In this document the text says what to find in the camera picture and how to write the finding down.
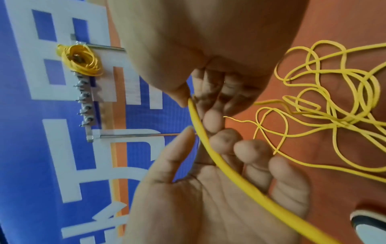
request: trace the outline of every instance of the yellow wire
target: yellow wire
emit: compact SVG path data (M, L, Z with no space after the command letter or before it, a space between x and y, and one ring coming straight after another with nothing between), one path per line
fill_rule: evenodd
M101 76L103 74L103 66L99 57L86 45L64 46L59 44L56 54L72 71L87 76Z
M323 57L318 57L314 49L321 44L329 44L336 46L341 51L332 53ZM383 126L386 126L386 122L377 121L370 111L377 105L380 97L380 85L377 80L377 78L374 76L374 74L379 71L380 69L384 68L386 66L386 62L378 65L374 69L370 70L369 72L363 71L363 70L356 70L356 69L347 69L345 67L346 60L347 60L347 54L356 52L356 51L364 51L369 49L375 49L375 48L382 48L386 47L386 43L381 44L375 44L375 45L368 45L363 47L356 47L352 49L346 49L343 45L333 42L333 41L318 41L316 42L311 48L307 47L293 47L287 51L287 53L296 50L296 49L302 49L307 51L307 57L306 62L296 68L294 68L292 71L290 71L284 78L281 78L277 74L277 66L275 68L274 74L275 76L283 81L283 84L286 86L300 86L305 87L304 90L302 90L297 96L283 96L283 100L267 100L263 102L257 102L256 105L265 105L265 104L273 104L273 103L280 103L284 106L284 109L287 111L282 111L278 108L271 108L271 107L261 107L257 110L255 119L256 121L240 121L234 118L235 121L243 122L243 123L253 123L257 126L253 138L256 137L258 131L260 130L263 134L263 136L266 138L267 142L271 145L271 147L274 149L274 154L279 153L282 156L298 163L304 166L308 167L314 167L314 168L325 168L325 169L331 169L331 170L339 170L343 172L347 172L350 174L355 174L358 176L366 177L372 180L377 180L380 182L386 183L386 179L378 176L374 176L371 174L367 174L364 172L360 172L353 169L338 167L338 166L330 166L330 165L315 165L315 164L309 164L305 162L301 162L299 160L296 160L289 155L283 153L280 151L280 147L284 143L285 139L288 137L301 137L305 135L309 135L312 133L316 133L318 131L326 130L326 129L332 129L333 130L333 146L335 151L337 152L338 156L345 161L350 166L362 170L362 171L368 171L368 172L385 172L386 166L379 167L379 168L369 168L357 165L347 158L343 156L343 154L339 151L338 145L337 145L337 129L338 128L345 128L349 129L355 132L360 133L363 135L366 139L371 141L374 145L379 147L382 151L386 152L386 147L384 147L380 141L386 142L386 130L383 128ZM71 47L66 47L59 45L57 49L57 53L59 56L62 57L63 62L73 71L89 75L89 76L98 76L103 73L103 67L101 63L99 62L99 58L85 45L74 45ZM336 57L341 55L341 64L340 69L337 70L322 70L320 67L320 62L322 60ZM310 65L315 64L315 69L311 69ZM300 74L297 74L295 76L292 76L295 72L298 70L305 68L307 71L304 71ZM336 73L341 74L344 78L344 80L347 82L349 88L351 89L354 97L354 103L353 107L351 108L350 112L347 112L340 107L338 107L332 100L329 92L327 89L325 89L321 83L320 83L320 74L327 74L327 73ZM297 79L298 77L301 77L303 75L307 74L314 74L315 75L315 84L292 84L290 81L293 81ZM351 80L351 77L357 79L360 81L360 84L358 88L355 87L354 83ZM322 95L326 99L326 112L321 111L321 106L307 101L305 99L302 99L302 95L306 93L307 91L315 91L318 92L320 95ZM216 163L216 165L219 167L219 169L233 182L235 183L242 191L244 191L248 196L250 196L253 200L255 200L259 205L261 205L263 208L265 208L267 211L269 211L271 214L276 216L278 219L280 219L282 222L287 224L289 227L300 233L301 235L307 237L309 240L318 243L318 244L338 244L339 241L335 240L334 238L330 237L328 234L322 232L312 224L308 223L307 221L303 220L302 218L296 216L292 212L284 209L274 201L272 201L268 196L261 193L254 185L249 183L246 179L244 179L241 175L239 175L237 172L235 172L224 160L223 158L216 153L209 144L209 138L206 134L206 131L201 123L201 120L198 116L198 113L196 111L194 102L190 98L188 101L189 105L189 112L191 115L191 119L193 122L193 126L197 132L197 135L199 136L203 146L207 150L208 154L212 158L212 160ZM292 111L290 109L290 106L293 106L296 111ZM267 110L264 114L262 119L259 121L258 115L260 111ZM263 127L263 122L266 116L272 112L277 112L284 120L285 122L285 131L284 133L268 130ZM337 112L342 113L345 115L344 118L338 119ZM314 118L314 119L322 119L324 121L330 121L330 123L324 123L324 124L314 124L314 123L308 123L305 121L302 121L292 115L301 115L308 118ZM309 130L308 132L300 133L300 134L288 134L289 131L289 125L288 125L288 119L287 117L295 120L296 122L299 122L300 124L313 127L312 130ZM375 127L383 134L377 134L372 131L368 131L365 129L360 129L355 126L358 122L364 122L375 125ZM268 139L267 133L272 133L275 135L282 136L281 141L277 146L273 145L272 142Z

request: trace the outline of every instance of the orange floor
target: orange floor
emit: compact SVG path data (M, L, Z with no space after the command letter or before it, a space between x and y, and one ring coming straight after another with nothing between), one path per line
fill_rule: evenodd
M324 0L311 1L300 31L293 46L311 47L319 40L337 41L346 48L386 42L386 14L381 13L386 8L386 1L373 0ZM320 47L318 53L329 54L338 49ZM279 74L284 75L292 68L304 63L305 53L297 52L284 59ZM322 68L339 68L340 59L333 59L322 63ZM386 49L365 51L348 55L347 67L370 70L386 61ZM381 101L372 113L377 120L386 121L386 70L380 71L376 77L381 83ZM300 82L313 82L314 77L302 78ZM333 100L342 108L350 108L352 95L345 81L339 75L322 75L322 85L331 93ZM297 95L300 89L288 88L275 77L267 90L259 98L280 99L283 95ZM322 97L308 95L312 101L324 105ZM254 120L259 107L251 107L236 118ZM240 131L245 139L252 138L255 126L227 121L228 127ZM283 131L284 122L279 115L270 115L265 126L276 131ZM290 133L303 132L307 127L290 121ZM287 139L282 150L290 156L303 162L313 164L330 164L347 166L334 152L332 147L332 132L322 131L316 134ZM274 142L280 137L271 136ZM386 154L367 142L360 134L341 129L338 131L338 146L342 153L353 162L368 166L379 167L386 163ZM343 172L321 170L300 166L306 172L312 183L312 208L308 221L328 232L343 243L360 244L350 225L349 215L362 205L377 206L386 209L386 185Z

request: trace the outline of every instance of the human hand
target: human hand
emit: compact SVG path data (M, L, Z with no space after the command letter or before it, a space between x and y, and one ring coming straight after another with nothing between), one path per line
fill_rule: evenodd
M307 0L108 0L140 76L187 105L192 73L202 117L232 116L265 89L290 47Z
M300 236L231 182L200 145L189 174L172 182L195 142L186 128L162 151L135 192L125 244L291 244ZM300 217L309 208L307 180L263 141L242 140L232 129L210 138L238 173Z

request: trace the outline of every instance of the person's left hand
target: person's left hand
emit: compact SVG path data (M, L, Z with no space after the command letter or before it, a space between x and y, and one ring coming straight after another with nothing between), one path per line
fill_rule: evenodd
M190 173L173 182L194 142L194 130L185 129L151 166L136 190L125 244L299 243L300 235L231 182L202 145ZM272 188L270 197L276 203L305 217L307 180L285 159L272 157L265 142L245 141L235 130L225 129L210 143L237 173L263 193Z

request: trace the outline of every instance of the tangled yellow rope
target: tangled yellow rope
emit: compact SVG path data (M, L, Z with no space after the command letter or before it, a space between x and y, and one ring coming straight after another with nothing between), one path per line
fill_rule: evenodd
M323 45L323 44L329 44L333 45L337 48L339 48L341 51L332 53L329 55L326 55L324 57L319 57L314 49L318 45ZM312 133L316 133L318 131L326 130L326 129L332 129L333 130L333 147L337 153L337 155L348 165L362 171L367 171L367 172L373 172L373 173L380 173L380 172L385 172L386 171L386 166L379 167L379 168L369 168L365 166L361 166L358 164L355 164L354 162L348 160L339 150L338 145L337 145L337 130L338 128L345 128L351 131L355 131L363 135L366 139L368 139L370 142L372 142L375 146L380 148L382 151L386 152L386 147L380 143L380 141L386 142L386 130L383 128L383 126L386 126L386 122L382 121L377 121L373 115L371 114L371 110L377 105L380 97L380 84L377 78L374 76L374 74L379 71L380 69L384 68L386 66L386 62L376 66L370 71L363 71L363 70L357 70L357 69L348 69L346 68L346 60L347 60L347 54L352 53L352 52L357 52L357 51L364 51L364 50L369 50L369 49L375 49L375 48L382 48L386 47L386 43L381 43L381 44L375 44L375 45L368 45L368 46L363 46L363 47L356 47L352 49L346 49L342 44L339 44L334 41L318 41L316 42L311 48L307 47L293 47L287 51L287 53L297 50L297 49L302 49L307 52L307 57L306 57L306 62L293 70L291 70L284 78L281 78L278 73L277 73L277 67L279 64L276 66L274 74L277 79L283 81L283 84L286 86L300 86L304 87L304 90L299 92L299 94L295 96L283 96L283 100L267 100L263 102L256 102L255 105L265 105L265 104L271 104L271 103L281 103L284 105L284 108L286 110L283 111L281 109L277 108L271 108L271 107L261 107L257 110L255 119L256 121L250 121L250 120L245 120L245 121L240 121L231 117L228 117L230 119L233 119L238 122L248 122L248 123L253 123L257 126L255 133L254 133L254 138L257 135L257 132L260 130L267 140L267 142L271 145L271 147L274 149L274 154L279 153L282 156L298 163L304 166L308 167L313 167L313 168L324 168L324 169L331 169L331 170L339 170L343 172L347 172L350 174L355 174L358 176L366 177L372 180L377 180L383 183L386 183L386 179L382 177L378 177L375 175L367 174L364 172L360 172L354 169L349 169L349 168L344 168L344 167L338 167L338 166L330 166L330 165L315 165L315 164L309 164L305 162L301 162L295 158L292 158L291 156L283 153L280 151L280 147L283 145L284 141L286 138L291 137L302 137L306 135L310 135ZM320 62L322 60L326 60L331 57L336 57L341 55L341 62L340 62L340 68L337 70L323 70L320 67ZM315 69L313 70L310 65L315 64ZM306 71L301 72L295 76L292 77L292 74L295 72L299 71L302 68L306 68ZM321 74L328 74L328 73L335 73L335 74L341 74L343 79L346 81L348 84L349 88L352 91L353 98L354 98L354 103L351 108L351 111L347 112L343 110L342 108L338 107L332 100L330 93L328 92L327 89L325 89L321 83L320 83L320 75ZM307 74L315 74L315 84L297 84L297 83L291 83L290 81L294 81L295 79L307 75ZM360 81L358 88L355 87L353 81L351 80L352 78L355 78ZM308 100L302 99L302 95L308 91L314 91L322 95L325 100L326 100L326 112L322 112L321 106L318 104L315 104L313 102L310 102ZM308 107L302 106L300 103L307 104ZM291 111L290 106L293 106L296 111ZM259 121L259 113L263 110L266 110L265 113L263 114L261 120ZM283 118L285 122L285 131L284 133L280 133L277 131L272 131L263 126L264 119L266 116L272 112L275 111L280 116ZM337 113L343 114L345 117L342 119L338 119ZM324 121L330 121L330 123L324 123L324 124L315 124L315 123L308 123L305 121L302 121L292 115L302 115L304 117L308 118L314 118L314 119L320 119ZM304 133L300 134L288 134L289 126L288 126L288 118L291 118L295 120L296 122L299 122L302 125L306 125L309 127L313 127L314 129L309 130ZM374 125L380 133L374 133L372 131L368 131L365 129L360 129L356 126L358 122L363 122L363 123L368 123ZM282 136L281 141L277 146L273 145L273 143L268 139L266 133L271 133L275 135Z
M103 66L98 56L86 45L64 46L59 44L56 54L72 71L87 76L101 76L103 74Z

